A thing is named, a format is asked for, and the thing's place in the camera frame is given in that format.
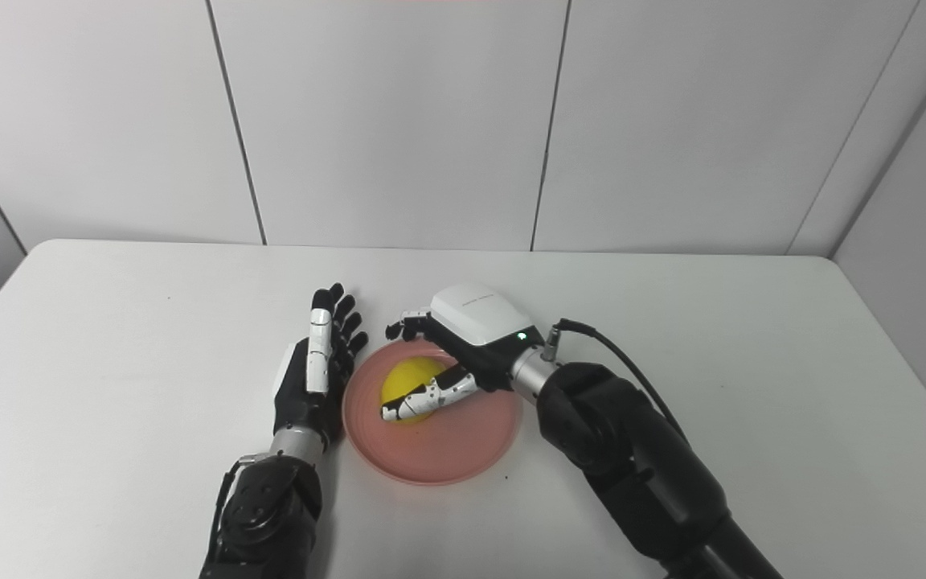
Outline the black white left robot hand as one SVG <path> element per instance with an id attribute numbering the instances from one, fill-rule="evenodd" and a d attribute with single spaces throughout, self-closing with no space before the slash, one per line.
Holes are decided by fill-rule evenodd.
<path id="1" fill-rule="evenodd" d="M 341 283 L 316 290 L 306 337 L 286 351 L 273 397 L 273 432 L 306 429 L 325 451 L 342 435 L 342 402 L 356 358 L 370 341 Z"/>

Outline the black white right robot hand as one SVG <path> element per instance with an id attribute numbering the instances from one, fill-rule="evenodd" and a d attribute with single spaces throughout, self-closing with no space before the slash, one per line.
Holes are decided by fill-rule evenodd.
<path id="1" fill-rule="evenodd" d="M 405 311 L 387 326 L 389 339 L 418 338 L 437 345 L 455 363 L 381 406 L 383 421 L 405 421 L 459 403 L 479 391 L 518 393 L 536 404 L 555 373 L 543 359 L 545 340 L 526 313 L 484 285 L 454 285 L 429 307 Z"/>

